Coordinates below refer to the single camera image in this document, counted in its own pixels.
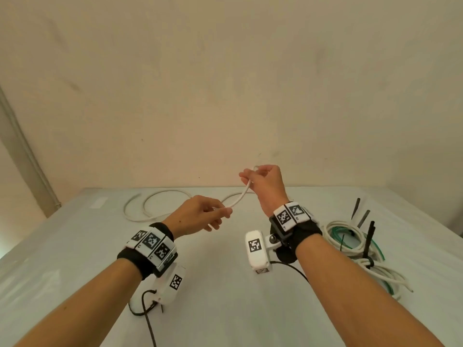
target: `qr code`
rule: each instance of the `qr code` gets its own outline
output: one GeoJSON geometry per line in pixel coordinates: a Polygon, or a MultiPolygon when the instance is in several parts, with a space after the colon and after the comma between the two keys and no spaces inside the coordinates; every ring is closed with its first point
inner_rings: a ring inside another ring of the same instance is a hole
{"type": "Polygon", "coordinates": [[[175,274],[169,286],[172,287],[174,290],[178,290],[178,287],[180,286],[181,282],[182,282],[182,278],[178,276],[177,274],[175,274]]]}
{"type": "Polygon", "coordinates": [[[288,212],[286,212],[286,210],[282,211],[276,217],[278,218],[278,221],[281,225],[284,225],[285,223],[291,220],[291,217],[289,216],[288,212]]]}
{"type": "Polygon", "coordinates": [[[301,206],[298,206],[298,205],[289,207],[289,210],[291,211],[293,215],[299,215],[299,214],[304,213],[301,206]]]}
{"type": "Polygon", "coordinates": [[[164,243],[162,243],[158,248],[156,248],[156,251],[154,251],[154,254],[160,260],[163,260],[165,256],[169,254],[169,252],[170,252],[170,248],[167,247],[164,243]]]}
{"type": "Polygon", "coordinates": [[[249,245],[250,252],[255,252],[255,251],[262,249],[259,239],[248,241],[248,245],[249,245]]]}
{"type": "Polygon", "coordinates": [[[132,237],[132,240],[140,241],[141,239],[143,239],[143,236],[145,236],[146,233],[147,233],[147,231],[145,231],[145,230],[140,230],[139,232],[137,232],[137,233],[132,237]]]}
{"type": "Polygon", "coordinates": [[[148,236],[142,241],[142,244],[146,245],[150,249],[154,249],[160,240],[161,239],[153,233],[149,233],[148,236]]]}

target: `wall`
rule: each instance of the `wall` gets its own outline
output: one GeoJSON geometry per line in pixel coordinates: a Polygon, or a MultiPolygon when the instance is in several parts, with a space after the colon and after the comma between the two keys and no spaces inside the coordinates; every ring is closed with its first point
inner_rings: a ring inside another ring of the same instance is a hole
{"type": "Polygon", "coordinates": [[[32,193],[0,142],[0,258],[44,219],[32,193]]]}
{"type": "Polygon", "coordinates": [[[0,85],[85,186],[387,185],[463,206],[463,0],[0,0],[0,85]]]}

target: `black wristband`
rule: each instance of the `black wristband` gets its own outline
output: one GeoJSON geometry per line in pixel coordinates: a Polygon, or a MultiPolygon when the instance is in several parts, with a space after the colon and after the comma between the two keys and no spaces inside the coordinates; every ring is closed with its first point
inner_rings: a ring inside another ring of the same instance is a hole
{"type": "Polygon", "coordinates": [[[174,240],[174,234],[172,233],[172,231],[167,227],[166,224],[164,223],[153,223],[150,225],[150,227],[155,227],[156,229],[158,229],[160,232],[164,233],[165,236],[167,236],[169,239],[171,239],[172,241],[174,240]]]}
{"type": "Polygon", "coordinates": [[[287,239],[289,248],[295,253],[298,245],[307,239],[309,236],[319,234],[322,232],[318,227],[317,223],[313,220],[304,221],[303,223],[297,224],[292,228],[292,235],[287,239]]]}
{"type": "Polygon", "coordinates": [[[150,262],[147,257],[143,256],[139,251],[133,248],[124,248],[119,252],[117,258],[125,258],[132,262],[138,268],[138,270],[140,270],[140,274],[142,274],[142,280],[145,280],[154,272],[154,264],[150,262]]]}

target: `person's right hand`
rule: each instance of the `person's right hand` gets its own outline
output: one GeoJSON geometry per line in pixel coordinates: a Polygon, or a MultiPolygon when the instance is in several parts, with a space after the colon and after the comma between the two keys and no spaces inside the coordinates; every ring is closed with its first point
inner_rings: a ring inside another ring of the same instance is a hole
{"type": "Polygon", "coordinates": [[[256,171],[245,169],[239,176],[245,185],[251,180],[250,189],[257,194],[266,216],[271,217],[274,210],[289,202],[279,166],[259,166],[256,171]]]}

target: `table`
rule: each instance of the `table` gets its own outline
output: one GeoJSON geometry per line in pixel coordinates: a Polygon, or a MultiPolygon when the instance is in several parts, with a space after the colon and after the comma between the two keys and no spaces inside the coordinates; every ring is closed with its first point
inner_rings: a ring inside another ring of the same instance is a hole
{"type": "MultiPolygon", "coordinates": [[[[64,299],[108,266],[125,241],[143,226],[125,220],[122,206],[138,192],[159,189],[85,189],[0,260],[0,334],[12,346],[64,299]]],[[[186,188],[191,194],[223,198],[242,188],[186,188]]],[[[321,223],[350,218],[355,200],[375,220],[375,241],[391,267],[405,274],[414,293],[401,304],[446,346],[463,343],[463,239],[385,188],[288,187],[293,199],[321,223]]],[[[172,211],[186,196],[165,192],[147,208],[172,211]]],[[[127,211],[140,215],[141,198],[127,211]]],[[[158,346],[343,346],[307,282],[285,266],[256,275],[249,267],[245,233],[269,233],[257,197],[246,195],[219,231],[176,241],[185,282],[164,314],[150,313],[158,346]]],[[[133,296],[141,310],[142,291],[133,296]]],[[[102,346],[150,346],[143,317],[126,308],[102,346]]]]}

